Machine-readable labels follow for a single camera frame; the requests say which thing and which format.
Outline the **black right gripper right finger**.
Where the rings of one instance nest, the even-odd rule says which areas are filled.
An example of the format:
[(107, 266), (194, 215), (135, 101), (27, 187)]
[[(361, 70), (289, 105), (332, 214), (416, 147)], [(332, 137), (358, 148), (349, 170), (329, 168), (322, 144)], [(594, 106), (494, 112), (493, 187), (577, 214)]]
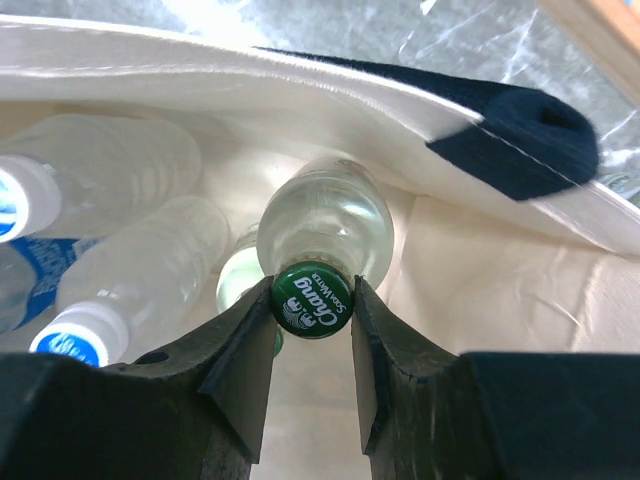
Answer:
[(363, 453), (375, 479), (635, 479), (639, 359), (453, 355), (363, 279), (351, 321)]

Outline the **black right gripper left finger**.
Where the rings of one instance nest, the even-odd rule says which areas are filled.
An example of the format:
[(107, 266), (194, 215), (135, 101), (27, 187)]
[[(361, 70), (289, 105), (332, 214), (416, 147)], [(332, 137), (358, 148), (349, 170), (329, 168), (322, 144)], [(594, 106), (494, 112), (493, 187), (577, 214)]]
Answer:
[(276, 325), (265, 278), (131, 364), (1, 358), (5, 479), (246, 479), (259, 461)]

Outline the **Chang soda bottle front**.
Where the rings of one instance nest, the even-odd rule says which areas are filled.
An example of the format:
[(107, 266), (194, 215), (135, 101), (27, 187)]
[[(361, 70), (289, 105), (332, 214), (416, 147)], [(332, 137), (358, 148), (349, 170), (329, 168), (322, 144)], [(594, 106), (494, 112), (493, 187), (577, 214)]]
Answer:
[(232, 307), (264, 278), (256, 248), (258, 226), (258, 222), (253, 223), (239, 237), (231, 256), (221, 269), (216, 287), (219, 314)]

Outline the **chang soda bottle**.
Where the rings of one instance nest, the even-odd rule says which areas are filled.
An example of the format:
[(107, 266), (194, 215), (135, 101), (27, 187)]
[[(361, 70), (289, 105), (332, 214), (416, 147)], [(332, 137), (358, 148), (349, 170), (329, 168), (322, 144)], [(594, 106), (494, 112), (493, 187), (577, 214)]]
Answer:
[(394, 225), (371, 174), (355, 161), (326, 158), (296, 172), (270, 199), (257, 254), (272, 277), (279, 325), (304, 339), (337, 333), (352, 316), (355, 279), (384, 279)]
[(216, 287), (219, 314), (232, 307), (264, 278), (256, 248), (258, 226), (258, 222), (253, 223), (239, 237), (231, 256), (221, 269)]
[(607, 174), (601, 177), (599, 182), (633, 205), (640, 205), (640, 178), (638, 172)]

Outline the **cream canvas tote bag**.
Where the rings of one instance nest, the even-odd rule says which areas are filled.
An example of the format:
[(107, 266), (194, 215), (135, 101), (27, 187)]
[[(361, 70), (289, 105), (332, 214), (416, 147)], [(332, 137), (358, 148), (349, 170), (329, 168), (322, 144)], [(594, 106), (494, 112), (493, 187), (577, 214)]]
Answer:
[[(302, 160), (347, 153), (388, 189), (397, 244), (379, 287), (453, 355), (639, 359), (639, 211), (594, 181), (595, 135), (543, 92), (159, 30), (5, 15), (5, 130), (57, 107), (156, 114), (212, 138), (208, 192), (233, 221)], [(375, 479), (351, 324), (273, 360), (246, 479)]]

